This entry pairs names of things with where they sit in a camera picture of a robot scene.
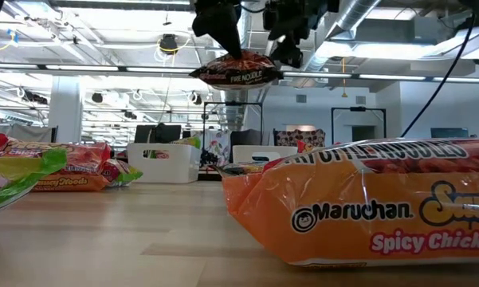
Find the white plastic bin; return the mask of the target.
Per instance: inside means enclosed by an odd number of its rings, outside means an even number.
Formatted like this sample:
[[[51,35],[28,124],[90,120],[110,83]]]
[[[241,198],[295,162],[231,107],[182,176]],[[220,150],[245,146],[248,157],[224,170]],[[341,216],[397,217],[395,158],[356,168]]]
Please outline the white plastic bin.
[[[270,162],[275,159],[295,155],[297,147],[286,146],[261,146],[261,145],[235,145],[233,146],[233,162]]]
[[[192,183],[198,180],[201,150],[187,144],[130,143],[128,162],[143,175],[137,183]]]

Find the white column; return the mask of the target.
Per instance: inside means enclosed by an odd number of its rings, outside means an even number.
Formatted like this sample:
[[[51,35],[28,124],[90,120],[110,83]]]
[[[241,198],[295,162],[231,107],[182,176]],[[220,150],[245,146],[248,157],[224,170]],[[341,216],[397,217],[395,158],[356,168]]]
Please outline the white column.
[[[49,126],[57,127],[63,136],[75,136],[81,131],[83,96],[80,78],[53,76],[49,101]]]

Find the black ceiling-mounted device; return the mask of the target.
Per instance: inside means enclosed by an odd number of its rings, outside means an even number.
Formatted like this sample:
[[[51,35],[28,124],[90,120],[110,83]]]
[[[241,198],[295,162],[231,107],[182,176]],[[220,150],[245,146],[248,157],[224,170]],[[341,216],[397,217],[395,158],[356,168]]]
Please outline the black ceiling-mounted device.
[[[165,33],[159,40],[158,40],[158,50],[167,56],[175,55],[180,49],[183,49],[189,43],[189,38],[183,43],[179,44],[177,42],[177,37],[175,34]]]

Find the floral fabric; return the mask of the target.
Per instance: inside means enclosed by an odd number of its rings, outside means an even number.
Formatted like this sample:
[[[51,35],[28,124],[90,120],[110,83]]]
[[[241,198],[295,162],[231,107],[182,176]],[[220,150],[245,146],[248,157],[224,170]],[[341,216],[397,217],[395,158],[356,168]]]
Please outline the floral fabric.
[[[230,130],[205,130],[202,134],[201,166],[222,166],[230,162]]]

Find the long horizontal light bar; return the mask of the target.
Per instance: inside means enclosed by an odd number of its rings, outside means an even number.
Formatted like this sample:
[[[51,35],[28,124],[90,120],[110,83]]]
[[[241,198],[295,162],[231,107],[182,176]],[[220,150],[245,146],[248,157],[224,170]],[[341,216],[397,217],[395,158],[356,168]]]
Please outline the long horizontal light bar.
[[[140,67],[109,65],[43,65],[0,62],[0,72],[36,73],[49,75],[124,76],[124,77],[189,77],[193,68]],[[285,78],[345,79],[360,81],[441,82],[444,77],[386,75],[367,73],[282,72]]]

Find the black computer monitor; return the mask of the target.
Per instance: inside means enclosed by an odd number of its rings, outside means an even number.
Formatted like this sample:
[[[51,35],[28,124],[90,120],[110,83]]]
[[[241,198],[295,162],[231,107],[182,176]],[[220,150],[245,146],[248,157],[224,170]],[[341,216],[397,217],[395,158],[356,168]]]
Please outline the black computer monitor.
[[[168,144],[179,140],[181,136],[180,125],[138,125],[135,131],[136,144]]]

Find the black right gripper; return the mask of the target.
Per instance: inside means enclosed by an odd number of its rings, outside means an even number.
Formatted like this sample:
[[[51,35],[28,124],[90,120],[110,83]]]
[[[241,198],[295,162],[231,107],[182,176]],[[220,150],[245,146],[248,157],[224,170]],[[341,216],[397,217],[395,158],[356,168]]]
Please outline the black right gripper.
[[[262,12],[264,30],[269,40],[286,38],[277,44],[270,58],[293,68],[300,68],[303,53],[296,47],[295,39],[307,39],[320,19],[327,13],[338,13],[340,0],[268,0]]]

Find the dark wall screen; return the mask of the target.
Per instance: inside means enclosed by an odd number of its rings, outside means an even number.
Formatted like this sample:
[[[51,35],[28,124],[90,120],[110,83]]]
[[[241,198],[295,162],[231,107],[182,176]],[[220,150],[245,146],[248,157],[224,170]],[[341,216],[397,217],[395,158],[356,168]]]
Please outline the dark wall screen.
[[[430,134],[432,138],[469,138],[467,128],[431,128]]]

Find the grey fabric cover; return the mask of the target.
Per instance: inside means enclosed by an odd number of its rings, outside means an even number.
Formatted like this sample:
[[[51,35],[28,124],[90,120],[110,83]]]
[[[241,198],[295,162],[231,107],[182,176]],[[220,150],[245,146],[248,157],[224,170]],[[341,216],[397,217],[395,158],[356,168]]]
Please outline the grey fabric cover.
[[[21,141],[53,143],[57,137],[57,129],[20,124],[0,125],[0,134]]]

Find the dark office chair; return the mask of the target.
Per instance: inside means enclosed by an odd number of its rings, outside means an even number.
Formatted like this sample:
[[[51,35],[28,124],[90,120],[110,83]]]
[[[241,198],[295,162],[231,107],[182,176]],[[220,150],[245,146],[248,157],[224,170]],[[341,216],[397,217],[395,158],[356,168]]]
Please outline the dark office chair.
[[[230,134],[230,145],[261,145],[262,133],[255,129],[234,131]]]

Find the black frame stand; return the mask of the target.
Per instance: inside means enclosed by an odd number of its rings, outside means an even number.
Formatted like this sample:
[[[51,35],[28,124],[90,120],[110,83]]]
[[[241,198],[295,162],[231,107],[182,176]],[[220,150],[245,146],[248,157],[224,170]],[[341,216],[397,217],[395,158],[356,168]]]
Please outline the black frame stand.
[[[331,108],[331,143],[345,144],[387,137],[384,108],[352,106]]]

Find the dotted patterned fabric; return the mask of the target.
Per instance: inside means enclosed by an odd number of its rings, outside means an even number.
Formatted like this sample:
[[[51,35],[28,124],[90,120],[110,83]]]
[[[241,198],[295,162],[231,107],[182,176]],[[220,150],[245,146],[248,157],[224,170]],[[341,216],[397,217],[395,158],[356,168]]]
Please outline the dotted patterned fabric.
[[[325,132],[322,129],[312,131],[301,131],[296,129],[288,132],[273,130],[273,142],[275,146],[296,147],[298,141],[310,144],[313,147],[324,147]]]

